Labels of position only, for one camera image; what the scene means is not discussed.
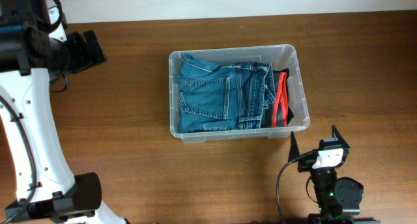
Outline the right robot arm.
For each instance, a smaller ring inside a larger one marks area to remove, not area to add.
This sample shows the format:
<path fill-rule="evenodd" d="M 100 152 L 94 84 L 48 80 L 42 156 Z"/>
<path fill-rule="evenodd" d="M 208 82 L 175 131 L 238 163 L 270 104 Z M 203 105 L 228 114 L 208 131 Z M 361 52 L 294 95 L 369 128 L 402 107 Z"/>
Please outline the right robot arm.
<path fill-rule="evenodd" d="M 313 183 L 318 214 L 309 214 L 308 223 L 380 223 L 372 218 L 358 219 L 364 186 L 349 177 L 338 177 L 336 169 L 347 160 L 350 146 L 335 126 L 332 136 L 319 141 L 319 147 L 304 154 L 298 149 L 296 137 L 291 133 L 289 163 L 296 163 L 299 173 L 309 173 Z"/>

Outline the black garment with red trim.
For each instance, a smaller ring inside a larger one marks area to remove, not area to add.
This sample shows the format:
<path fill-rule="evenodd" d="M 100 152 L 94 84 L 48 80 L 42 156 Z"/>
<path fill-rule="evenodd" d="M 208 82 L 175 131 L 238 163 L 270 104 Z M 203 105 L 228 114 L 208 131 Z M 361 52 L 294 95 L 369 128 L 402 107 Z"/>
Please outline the black garment with red trim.
<path fill-rule="evenodd" d="M 287 80 L 289 69 L 273 70 L 273 88 L 275 101 L 267 104 L 261 121 L 262 128 L 277 128 L 288 126 L 294 114 L 289 107 L 289 90 Z"/>

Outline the dark blue jeans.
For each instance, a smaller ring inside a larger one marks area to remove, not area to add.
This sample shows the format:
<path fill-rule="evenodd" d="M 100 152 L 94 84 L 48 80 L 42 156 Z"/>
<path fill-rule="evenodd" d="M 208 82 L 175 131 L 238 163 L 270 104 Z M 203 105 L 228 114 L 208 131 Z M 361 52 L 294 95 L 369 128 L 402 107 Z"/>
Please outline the dark blue jeans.
<path fill-rule="evenodd" d="M 252 130 L 266 126 L 277 94 L 270 63 L 220 65 L 184 54 L 177 75 L 179 133 Z"/>

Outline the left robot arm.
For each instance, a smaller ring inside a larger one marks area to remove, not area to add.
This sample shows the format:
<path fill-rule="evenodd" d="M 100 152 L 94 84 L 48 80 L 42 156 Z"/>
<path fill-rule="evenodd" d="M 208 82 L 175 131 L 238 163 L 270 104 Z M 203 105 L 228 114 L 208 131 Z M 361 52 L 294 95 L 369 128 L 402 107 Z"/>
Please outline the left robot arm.
<path fill-rule="evenodd" d="M 106 62 L 94 31 L 66 34 L 55 0 L 1 0 L 1 122 L 16 172 L 5 221 L 124 223 L 103 201 L 95 173 L 75 175 L 61 149 L 51 86 Z"/>

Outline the clear plastic storage container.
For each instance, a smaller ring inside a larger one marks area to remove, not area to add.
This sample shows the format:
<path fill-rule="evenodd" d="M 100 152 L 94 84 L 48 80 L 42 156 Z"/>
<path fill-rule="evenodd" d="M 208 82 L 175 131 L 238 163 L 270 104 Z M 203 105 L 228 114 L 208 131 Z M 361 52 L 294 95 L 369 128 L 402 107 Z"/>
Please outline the clear plastic storage container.
<path fill-rule="evenodd" d="M 287 86 L 289 109 L 294 117 L 286 127 L 261 128 L 256 130 L 229 130 L 219 132 L 179 133 L 179 85 L 177 74 L 181 66 L 181 56 L 189 53 L 205 61 L 216 64 L 229 64 L 244 61 L 270 63 L 274 70 L 289 70 Z M 169 55 L 169 127 L 171 134 L 183 143 L 204 143 L 227 139 L 256 137 L 288 137 L 291 132 L 305 130 L 310 124 L 310 117 L 296 49 L 290 44 L 254 46 L 244 48 L 197 49 L 174 51 Z"/>

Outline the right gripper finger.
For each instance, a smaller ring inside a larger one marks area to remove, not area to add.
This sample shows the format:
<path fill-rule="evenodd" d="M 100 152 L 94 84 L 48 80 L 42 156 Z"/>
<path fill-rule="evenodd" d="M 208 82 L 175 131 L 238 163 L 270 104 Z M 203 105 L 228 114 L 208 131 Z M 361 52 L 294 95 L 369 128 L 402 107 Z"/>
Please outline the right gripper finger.
<path fill-rule="evenodd" d="M 296 141 L 295 133 L 291 132 L 288 162 L 298 161 L 299 156 L 300 156 L 300 152 L 299 152 L 298 144 Z"/>
<path fill-rule="evenodd" d="M 337 139 L 337 141 L 339 142 L 340 145 L 342 145 L 342 146 L 346 145 L 346 141 L 341 136 L 341 134 L 339 133 L 339 131 L 336 128 L 335 125 L 332 125 L 332 136 L 333 136 L 334 139 Z"/>

